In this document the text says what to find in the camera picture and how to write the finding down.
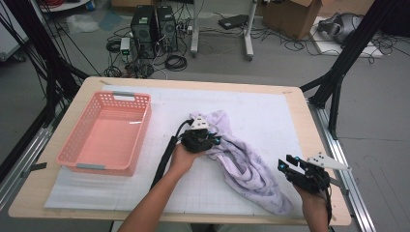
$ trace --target black metal pole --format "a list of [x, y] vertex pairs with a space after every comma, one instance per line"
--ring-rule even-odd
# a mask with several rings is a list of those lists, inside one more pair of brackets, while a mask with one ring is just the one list
[[333, 139], [337, 139], [337, 112], [341, 93], [341, 83], [347, 72], [367, 47], [371, 38], [393, 10], [398, 0], [375, 0], [366, 16], [356, 29], [346, 47], [341, 51], [332, 68], [324, 75], [301, 87], [305, 92], [319, 86], [318, 90], [309, 98], [311, 104], [323, 108], [330, 96], [333, 96], [329, 130]]

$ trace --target black cable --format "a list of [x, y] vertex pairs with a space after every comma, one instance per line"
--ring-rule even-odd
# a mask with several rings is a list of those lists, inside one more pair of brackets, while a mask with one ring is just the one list
[[175, 133], [174, 136], [171, 136], [171, 139], [169, 140], [168, 145], [166, 146], [165, 152], [163, 153], [162, 157], [161, 157], [161, 161], [160, 164], [158, 165], [157, 168], [157, 172], [155, 174], [153, 183], [151, 184], [150, 189], [152, 189], [154, 187], [154, 185], [157, 184], [157, 182], [162, 178], [163, 173], [165, 172], [165, 168], [166, 165], [169, 162], [169, 159], [171, 158], [171, 155], [177, 145], [177, 142], [179, 140], [179, 133], [181, 131], [181, 128], [185, 125], [185, 124], [192, 124], [193, 123], [193, 119], [190, 120], [186, 120], [184, 123], [181, 124], [181, 126], [178, 128], [177, 132]]
[[179, 55], [170, 55], [165, 60], [165, 67], [173, 72], [179, 72], [188, 66], [187, 58]]

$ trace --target lavender towel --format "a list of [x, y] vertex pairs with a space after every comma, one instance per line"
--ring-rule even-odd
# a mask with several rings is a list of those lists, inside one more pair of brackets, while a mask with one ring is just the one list
[[[199, 114], [192, 113], [191, 117], [196, 118]], [[246, 142], [232, 135], [225, 112], [220, 110], [200, 115], [217, 128], [210, 131], [217, 131], [221, 136], [220, 145], [214, 146], [206, 154], [220, 164], [225, 182], [263, 209], [276, 215], [288, 214], [292, 204], [280, 191], [272, 171]]]

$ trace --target aluminum rail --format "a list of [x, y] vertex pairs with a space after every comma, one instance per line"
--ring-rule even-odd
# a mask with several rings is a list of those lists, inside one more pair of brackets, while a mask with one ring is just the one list
[[[348, 165], [346, 157], [341, 149], [340, 143], [338, 140], [334, 140], [331, 132], [328, 130], [329, 125], [329, 116], [325, 109], [313, 108], [312, 111], [316, 114], [318, 121], [320, 122], [320, 128], [322, 129], [327, 145], [331, 152], [333, 159]], [[338, 171], [338, 176], [344, 187], [348, 190], [348, 198], [351, 204], [351, 207], [356, 216], [357, 222], [361, 227], [363, 232], [375, 232], [376, 229], [371, 220], [370, 214], [367, 211], [365, 202], [360, 195], [359, 188], [356, 185], [355, 179], [351, 171]]]

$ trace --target desktop computer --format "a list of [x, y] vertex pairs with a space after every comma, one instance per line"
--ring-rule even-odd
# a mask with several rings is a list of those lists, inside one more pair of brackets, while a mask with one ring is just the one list
[[160, 39], [164, 52], [177, 51], [176, 21], [170, 6], [157, 7]]
[[156, 57], [155, 45], [159, 40], [154, 6], [137, 6], [132, 17], [131, 29], [137, 57], [154, 59]]

